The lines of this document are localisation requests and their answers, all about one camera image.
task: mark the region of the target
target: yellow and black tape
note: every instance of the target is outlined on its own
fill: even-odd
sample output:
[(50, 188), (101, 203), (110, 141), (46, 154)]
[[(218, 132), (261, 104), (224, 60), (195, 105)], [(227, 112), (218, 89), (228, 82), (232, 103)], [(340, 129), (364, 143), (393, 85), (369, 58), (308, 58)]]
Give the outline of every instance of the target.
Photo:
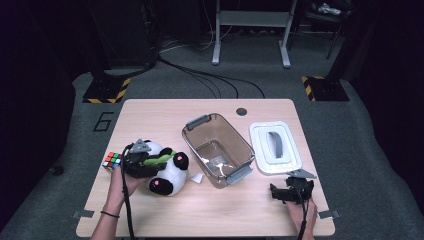
[(126, 79), (122, 82), (120, 89), (115, 93), (110, 93), (107, 97), (84, 98), (84, 103), (119, 103), (127, 91), (131, 79)]
[(306, 95), (308, 95), (309, 101), (316, 101), (315, 96), (314, 96), (314, 92), (312, 91), (312, 87), (310, 85), (310, 79), (322, 79), (322, 80), (324, 80), (325, 77), (302, 76), (303, 86), (305, 87)]

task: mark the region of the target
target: wrist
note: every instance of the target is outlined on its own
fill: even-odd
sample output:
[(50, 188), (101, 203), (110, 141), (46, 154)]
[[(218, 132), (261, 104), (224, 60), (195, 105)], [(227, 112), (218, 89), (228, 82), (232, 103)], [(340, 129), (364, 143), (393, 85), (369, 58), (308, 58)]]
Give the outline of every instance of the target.
[(106, 202), (103, 206), (103, 211), (119, 216), (123, 202)]

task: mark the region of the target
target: black chair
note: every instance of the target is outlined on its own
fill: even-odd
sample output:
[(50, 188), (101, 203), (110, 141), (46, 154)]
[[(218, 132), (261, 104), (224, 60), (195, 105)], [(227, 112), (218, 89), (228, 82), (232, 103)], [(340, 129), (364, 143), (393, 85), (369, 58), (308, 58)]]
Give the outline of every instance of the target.
[(308, 1), (300, 3), (297, 7), (298, 9), (295, 12), (295, 15), (297, 14), (298, 16), (295, 16), (295, 19), (293, 20), (292, 37), (288, 49), (290, 50), (293, 45), (294, 38), (299, 29), (300, 23), (303, 21), (308, 21), (312, 26), (319, 25), (325, 28), (327, 31), (333, 31), (333, 36), (331, 37), (331, 47), (327, 54), (327, 59), (329, 59), (331, 53), (333, 52), (333, 48), (336, 44), (340, 31), (343, 27), (345, 17), (342, 17), (341, 15), (313, 12)]

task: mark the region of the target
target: clear plastic bin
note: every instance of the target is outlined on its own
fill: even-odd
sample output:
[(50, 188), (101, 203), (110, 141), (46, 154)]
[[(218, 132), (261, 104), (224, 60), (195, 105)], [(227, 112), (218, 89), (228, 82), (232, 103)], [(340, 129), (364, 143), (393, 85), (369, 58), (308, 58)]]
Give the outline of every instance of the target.
[(196, 118), (182, 130), (199, 166), (216, 188), (235, 184), (252, 172), (252, 147), (220, 114)]

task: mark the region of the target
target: wooden table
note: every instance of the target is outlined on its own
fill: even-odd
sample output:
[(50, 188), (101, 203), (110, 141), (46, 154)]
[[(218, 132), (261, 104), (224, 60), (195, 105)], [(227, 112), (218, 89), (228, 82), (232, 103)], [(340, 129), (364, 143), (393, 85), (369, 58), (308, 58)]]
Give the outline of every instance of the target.
[[(239, 116), (238, 108), (247, 114)], [(184, 151), (190, 157), (189, 174), (201, 173), (197, 160), (183, 140), (185, 124), (201, 115), (219, 113), (249, 143), (249, 127), (254, 122), (283, 121), (290, 127), (300, 152), (303, 169), (318, 175), (312, 161), (295, 106), (287, 99), (138, 99), (127, 100), (116, 123), (105, 157), (121, 153), (138, 138)], [(110, 174), (101, 166), (87, 200), (85, 210), (94, 211), (92, 218), (82, 217), (77, 227), (80, 237), (91, 236), (106, 200)], [(150, 193), (140, 186), (131, 196), (134, 233), (140, 237), (237, 237), (295, 236), (286, 206), (272, 199), (269, 184), (286, 188), (287, 175), (265, 176), (251, 165), (253, 172), (234, 185), (217, 189), (206, 176), (201, 183), (189, 180), (173, 197)], [(314, 179), (313, 198), (319, 211), (328, 210), (319, 180)], [(129, 236), (125, 207), (119, 219), (117, 237)], [(335, 232), (332, 219), (317, 219), (314, 235)]]

